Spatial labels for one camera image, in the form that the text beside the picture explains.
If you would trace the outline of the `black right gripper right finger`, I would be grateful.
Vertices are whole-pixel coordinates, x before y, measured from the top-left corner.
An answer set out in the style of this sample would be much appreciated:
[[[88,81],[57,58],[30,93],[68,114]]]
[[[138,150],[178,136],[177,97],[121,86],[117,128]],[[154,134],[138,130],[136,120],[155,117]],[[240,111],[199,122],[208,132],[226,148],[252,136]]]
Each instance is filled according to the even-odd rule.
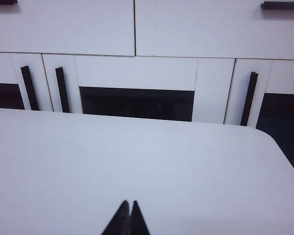
[[[130,233],[132,235],[150,235],[137,201],[134,201],[132,206],[130,216]]]

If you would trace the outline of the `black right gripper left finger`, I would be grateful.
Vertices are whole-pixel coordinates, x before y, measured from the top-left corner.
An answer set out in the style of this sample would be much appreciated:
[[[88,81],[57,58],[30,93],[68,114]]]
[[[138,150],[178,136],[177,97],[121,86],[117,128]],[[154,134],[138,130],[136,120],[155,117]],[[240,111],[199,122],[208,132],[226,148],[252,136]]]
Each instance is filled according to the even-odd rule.
[[[124,200],[108,225],[105,227],[102,235],[123,235],[126,230],[126,224],[129,218],[129,203]]]

